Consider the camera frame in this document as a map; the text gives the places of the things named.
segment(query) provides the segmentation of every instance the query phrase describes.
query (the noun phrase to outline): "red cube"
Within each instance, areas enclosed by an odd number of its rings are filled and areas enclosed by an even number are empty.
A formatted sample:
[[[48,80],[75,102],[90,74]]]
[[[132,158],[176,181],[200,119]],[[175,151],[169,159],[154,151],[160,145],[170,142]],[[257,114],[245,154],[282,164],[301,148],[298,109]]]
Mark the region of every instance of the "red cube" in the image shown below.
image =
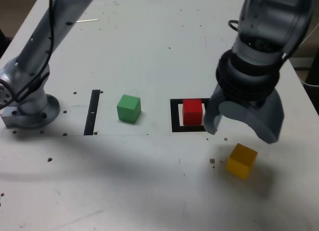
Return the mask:
[[[202,117],[201,99],[183,100],[183,125],[201,125]]]

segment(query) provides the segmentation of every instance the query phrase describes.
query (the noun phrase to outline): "white table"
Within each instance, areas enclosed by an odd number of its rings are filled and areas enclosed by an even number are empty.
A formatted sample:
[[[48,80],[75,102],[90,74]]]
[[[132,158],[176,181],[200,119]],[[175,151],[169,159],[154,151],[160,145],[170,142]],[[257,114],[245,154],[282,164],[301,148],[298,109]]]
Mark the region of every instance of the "white table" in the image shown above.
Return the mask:
[[[319,119],[289,62],[277,85],[278,143],[227,118],[215,136],[171,132],[170,99],[212,94],[236,37],[227,21],[243,1],[94,0],[81,19],[99,21],[76,24],[49,63],[45,90],[60,101],[58,118],[16,134],[0,122],[0,230],[318,230]],[[47,6],[36,2],[1,67]],[[98,135],[83,136],[92,89],[104,91]],[[118,121],[123,94],[141,98],[136,125]],[[246,182],[225,171],[237,143],[258,151]]]

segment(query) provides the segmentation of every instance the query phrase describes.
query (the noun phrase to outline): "robotic arm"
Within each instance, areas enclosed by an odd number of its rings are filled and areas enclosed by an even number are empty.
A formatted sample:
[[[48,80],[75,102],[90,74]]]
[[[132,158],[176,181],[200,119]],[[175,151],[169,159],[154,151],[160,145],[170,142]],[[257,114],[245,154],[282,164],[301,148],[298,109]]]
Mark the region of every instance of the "robotic arm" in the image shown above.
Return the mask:
[[[59,102],[45,94],[48,60],[92,0],[50,0],[50,7],[21,54],[0,70],[5,125],[33,129],[52,122]],[[204,118],[215,134],[222,115],[240,120],[267,143],[278,140],[284,113],[275,86],[279,69],[304,37],[312,0],[245,0],[236,41],[216,71],[218,85]]]
[[[301,43],[312,13],[313,0],[245,0],[239,21],[229,22],[238,35],[219,60],[207,132],[215,134],[224,115],[246,123],[263,141],[277,142],[284,119],[275,90],[279,70]]]

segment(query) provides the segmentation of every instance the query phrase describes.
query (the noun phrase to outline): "black strip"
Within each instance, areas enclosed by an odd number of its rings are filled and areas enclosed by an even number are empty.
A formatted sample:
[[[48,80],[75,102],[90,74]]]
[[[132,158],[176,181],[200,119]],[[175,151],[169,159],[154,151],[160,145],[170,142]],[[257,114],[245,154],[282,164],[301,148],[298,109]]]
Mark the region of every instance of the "black strip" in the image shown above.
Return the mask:
[[[88,116],[84,128],[84,135],[93,135],[96,113],[98,111],[100,90],[92,90]]]
[[[201,99],[205,106],[208,107],[209,98]],[[183,99],[170,100],[170,118],[171,118],[171,131],[172,132],[205,132],[203,125],[181,126],[179,123],[178,105],[183,103]]]

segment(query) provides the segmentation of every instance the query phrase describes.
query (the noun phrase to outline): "cable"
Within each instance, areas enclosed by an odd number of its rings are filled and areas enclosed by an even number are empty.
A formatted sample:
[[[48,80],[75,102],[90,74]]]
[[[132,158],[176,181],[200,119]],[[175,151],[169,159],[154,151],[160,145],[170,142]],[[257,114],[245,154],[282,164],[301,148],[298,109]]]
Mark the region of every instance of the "cable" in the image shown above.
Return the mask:
[[[303,40],[303,42],[300,43],[299,46],[301,46],[312,35],[312,33],[317,29],[318,26],[319,26],[319,23],[315,26],[315,28],[312,30],[312,32],[310,32],[309,35]]]
[[[27,88],[29,88],[29,86],[38,78],[40,77],[40,75],[44,72],[45,68],[47,67],[49,60],[51,58],[51,55],[53,53],[53,49],[54,49],[54,12],[53,12],[53,0],[49,0],[49,23],[50,23],[50,39],[51,39],[51,45],[50,45],[50,50],[48,52],[48,56],[42,66],[42,68],[40,69],[40,71],[35,75],[35,77],[29,81],[17,94],[16,94],[16,98],[22,93],[24,92]],[[16,102],[21,102],[22,100],[24,100],[29,94],[31,94],[33,91],[28,91],[27,93],[25,93],[19,100],[15,100]]]
[[[234,23],[234,24],[238,24],[238,21],[237,21],[237,20],[229,20],[229,21],[228,21],[228,25],[230,26],[230,28],[232,28],[232,29],[235,30],[235,31],[238,31],[237,27],[235,27],[235,26],[233,25],[233,23]]]
[[[298,78],[299,78],[300,82],[301,82],[302,84],[306,85],[306,86],[315,87],[315,88],[318,88],[318,87],[319,87],[319,85],[310,85],[310,84],[305,83],[303,80],[300,79],[299,76],[298,76]]]

